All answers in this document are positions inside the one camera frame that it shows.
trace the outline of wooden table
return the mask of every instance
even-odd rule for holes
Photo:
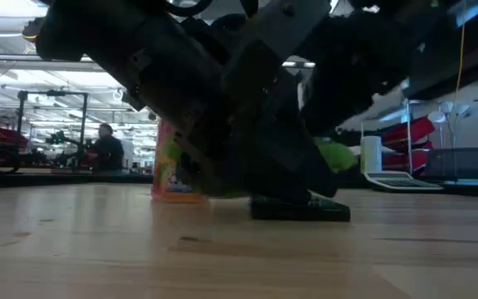
[[[149,186],[0,189],[0,298],[478,299],[478,198],[341,190],[352,223],[252,221]]]

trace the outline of person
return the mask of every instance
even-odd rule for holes
[[[91,147],[98,159],[97,173],[115,173],[123,168],[123,145],[113,136],[114,130],[106,123],[99,126],[99,139]]]

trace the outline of wheel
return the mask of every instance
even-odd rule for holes
[[[20,169],[20,156],[14,149],[0,149],[0,175],[15,174]]]

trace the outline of yellow cable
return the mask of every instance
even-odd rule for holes
[[[468,6],[468,1],[464,0],[464,9],[462,11],[462,29],[461,29],[461,59],[458,67],[458,77],[456,78],[456,89],[455,89],[455,98],[453,99],[453,109],[455,110],[456,98],[458,97],[458,91],[461,88],[461,78],[462,78],[462,68],[464,66],[464,33],[466,31],[466,10]]]

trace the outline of dark jacket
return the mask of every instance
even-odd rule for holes
[[[97,140],[92,149],[99,155],[97,171],[121,170],[123,168],[123,145],[114,136]]]

